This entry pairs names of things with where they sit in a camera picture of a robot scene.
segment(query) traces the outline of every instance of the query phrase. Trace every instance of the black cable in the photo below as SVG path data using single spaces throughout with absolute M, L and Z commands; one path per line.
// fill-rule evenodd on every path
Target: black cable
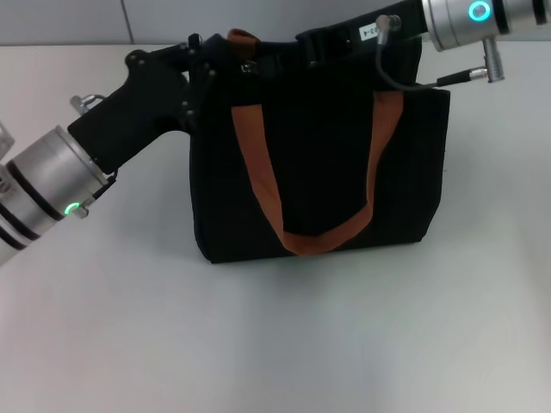
M 437 83 L 420 84 L 418 86 L 406 86 L 402 83 L 396 82 L 382 68 L 382 51 L 383 50 L 384 50 L 383 45 L 377 46 L 377 51 L 375 53 L 375 66 L 377 67 L 379 76 L 381 76 L 383 80 L 387 82 L 390 86 L 392 86 L 397 90 L 402 90 L 404 92 L 418 92 L 420 90 L 434 89 L 437 86 Z

